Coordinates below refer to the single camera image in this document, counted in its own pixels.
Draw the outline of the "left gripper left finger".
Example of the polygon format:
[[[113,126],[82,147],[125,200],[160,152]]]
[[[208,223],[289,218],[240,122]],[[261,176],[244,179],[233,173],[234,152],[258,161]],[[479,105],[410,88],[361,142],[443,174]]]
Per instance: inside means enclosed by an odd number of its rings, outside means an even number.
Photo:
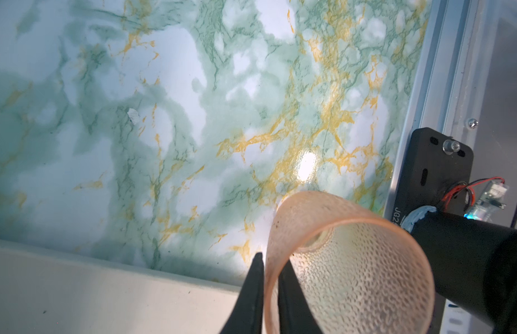
[[[221,334],[262,333],[264,268],[263,254],[258,252],[252,260],[236,304],[226,324],[220,331]]]

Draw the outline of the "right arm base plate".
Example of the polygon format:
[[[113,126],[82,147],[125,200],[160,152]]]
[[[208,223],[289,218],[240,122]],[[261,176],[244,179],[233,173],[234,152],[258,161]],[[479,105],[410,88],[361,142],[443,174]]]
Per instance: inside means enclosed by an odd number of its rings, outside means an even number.
[[[465,212],[468,193],[446,203],[445,195],[471,179],[473,150],[431,128],[416,129],[407,146],[390,220],[400,225],[419,207],[430,205],[452,214]]]

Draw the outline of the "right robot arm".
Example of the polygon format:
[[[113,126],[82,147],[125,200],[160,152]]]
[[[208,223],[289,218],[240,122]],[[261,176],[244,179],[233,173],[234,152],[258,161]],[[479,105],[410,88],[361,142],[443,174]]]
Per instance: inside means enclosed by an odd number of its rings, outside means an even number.
[[[401,228],[429,260],[438,294],[493,325],[517,333],[517,230],[422,206]]]

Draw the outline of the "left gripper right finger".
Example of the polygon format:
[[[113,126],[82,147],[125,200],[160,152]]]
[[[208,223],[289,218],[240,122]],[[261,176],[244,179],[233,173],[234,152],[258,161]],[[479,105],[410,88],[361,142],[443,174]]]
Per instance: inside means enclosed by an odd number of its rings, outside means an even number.
[[[291,261],[287,261],[278,278],[280,333],[322,333],[308,307]]]

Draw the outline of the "short pink textured cup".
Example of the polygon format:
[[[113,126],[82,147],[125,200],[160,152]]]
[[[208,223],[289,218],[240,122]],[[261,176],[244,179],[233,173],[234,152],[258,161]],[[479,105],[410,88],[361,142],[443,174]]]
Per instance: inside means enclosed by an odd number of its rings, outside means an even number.
[[[426,333],[435,300],[427,256],[407,231],[344,198],[301,191],[278,207],[265,260],[265,330],[280,331],[281,271],[293,266],[324,333]]]

